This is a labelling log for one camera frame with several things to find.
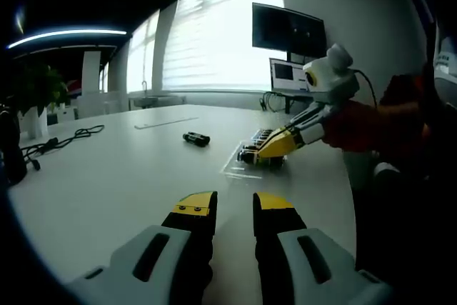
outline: window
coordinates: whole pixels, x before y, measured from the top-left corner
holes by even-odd
[[[151,89],[152,62],[158,21],[159,12],[157,11],[135,30],[130,40],[127,60],[127,93],[143,91],[144,81],[147,89]]]
[[[100,71],[99,76],[99,91],[100,93],[106,93],[108,91],[108,67],[109,63],[107,62],[105,68]]]
[[[283,0],[180,0],[164,56],[163,88],[271,90],[269,58],[286,53],[252,47],[252,3]]]

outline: table surface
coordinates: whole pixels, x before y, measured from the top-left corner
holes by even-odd
[[[134,128],[190,117],[198,118]],[[34,248],[66,283],[95,266],[108,266],[114,250],[146,227],[160,225],[180,198],[217,191],[214,276],[203,304],[262,304],[254,256],[254,192],[287,198],[308,227],[319,228],[356,255],[352,193],[340,150],[318,141],[288,156],[280,175],[262,179],[221,173],[240,141],[259,128],[287,121],[284,114],[180,105],[56,124],[49,134],[59,139],[79,128],[106,127],[39,157],[41,171],[29,169],[9,197]],[[204,149],[188,144],[182,139],[187,131],[208,135],[211,143]]]

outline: potted plant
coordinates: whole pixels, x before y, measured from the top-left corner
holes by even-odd
[[[42,63],[22,64],[14,77],[14,104],[24,116],[30,139],[47,135],[46,107],[66,102],[66,85],[60,73]]]

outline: white vase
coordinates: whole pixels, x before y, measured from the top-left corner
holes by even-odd
[[[38,109],[36,106],[30,108],[24,115],[27,132],[30,139],[39,139],[43,136],[48,136],[48,114],[44,108],[41,116],[38,117]]]

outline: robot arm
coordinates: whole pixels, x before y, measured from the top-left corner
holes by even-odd
[[[303,72],[314,102],[287,125],[274,130],[258,148],[258,156],[285,156],[321,139],[324,136],[322,123],[358,91],[357,78],[350,65],[351,56],[338,44],[327,51],[326,57],[306,64]]]

